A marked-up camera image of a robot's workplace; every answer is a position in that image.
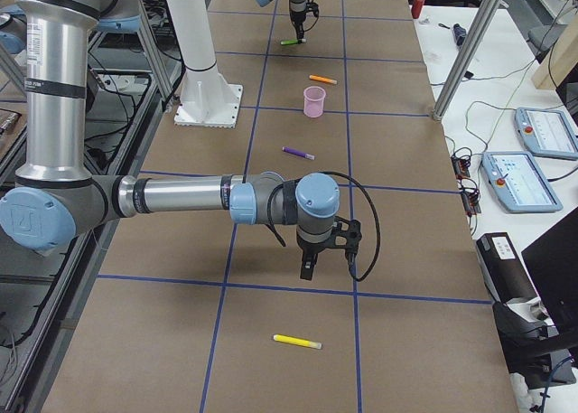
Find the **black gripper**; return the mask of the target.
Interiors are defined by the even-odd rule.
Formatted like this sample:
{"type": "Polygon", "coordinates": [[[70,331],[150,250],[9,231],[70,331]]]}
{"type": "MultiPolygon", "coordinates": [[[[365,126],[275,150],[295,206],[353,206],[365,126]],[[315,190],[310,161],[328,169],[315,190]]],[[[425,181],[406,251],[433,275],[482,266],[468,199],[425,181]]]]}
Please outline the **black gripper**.
{"type": "Polygon", "coordinates": [[[305,11],[292,11],[291,12],[291,22],[295,29],[296,36],[304,36],[304,23],[306,21],[305,11]]]}
{"type": "Polygon", "coordinates": [[[298,236],[297,244],[303,253],[300,279],[312,280],[317,255],[323,252],[325,249],[332,249],[335,244],[335,239],[327,238],[324,241],[313,243],[298,236]]]}

